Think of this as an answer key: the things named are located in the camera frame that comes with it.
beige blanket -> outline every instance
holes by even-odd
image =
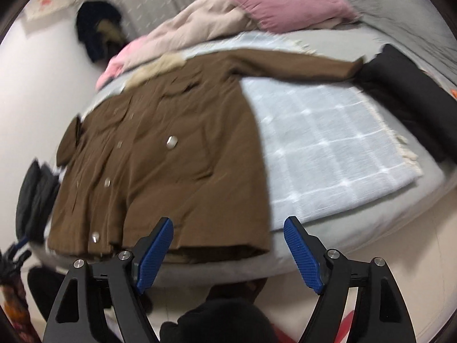
[[[196,0],[147,35],[141,48],[126,56],[123,71],[169,51],[255,28],[255,22],[229,0]]]

blue gripper pad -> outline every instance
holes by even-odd
[[[173,240],[173,223],[168,219],[139,263],[137,290],[142,294],[154,283]]]
[[[284,239],[306,285],[317,294],[322,292],[324,284],[320,278],[319,263],[289,218],[284,222]]]

blanket fringe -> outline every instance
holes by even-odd
[[[396,147],[398,153],[400,153],[401,157],[403,158],[403,161],[406,164],[408,164],[412,169],[414,169],[414,171],[420,174],[420,176],[422,176],[424,172],[422,171],[419,163],[417,162],[417,155],[408,147],[406,147],[406,144],[408,143],[407,138],[405,138],[403,135],[398,134],[396,131],[392,130],[387,125],[387,123],[384,121],[383,117],[377,110],[376,106],[372,102],[370,102],[369,98],[360,89],[353,86],[351,87],[351,90],[357,94],[365,108],[370,112],[370,114],[378,122],[381,128],[387,133],[392,143]]]

white wall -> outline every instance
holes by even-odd
[[[0,44],[0,249],[15,240],[15,207],[33,158],[49,161],[101,70],[75,33],[74,9],[19,18]]]

mattress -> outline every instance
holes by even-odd
[[[317,53],[342,60],[355,60],[364,55],[371,60],[383,44],[393,43],[429,72],[445,89],[454,85],[430,65],[409,52],[389,36],[366,25],[345,26],[336,30],[297,31],[284,35],[297,43],[307,44]],[[103,91],[116,91],[125,78],[115,80]],[[389,111],[372,100],[385,122],[401,135],[407,147],[417,155],[423,175],[409,186],[391,195],[341,214],[305,224],[306,230],[318,236],[327,248],[337,248],[348,254],[400,229],[433,206],[449,190],[457,186],[457,169],[452,161],[435,163],[414,136]],[[45,248],[34,246],[36,255],[50,266],[67,268],[72,259],[57,256]],[[268,254],[233,262],[195,265],[162,265],[155,286],[222,284],[270,277],[296,269],[284,241],[282,230],[272,232],[272,247]]]

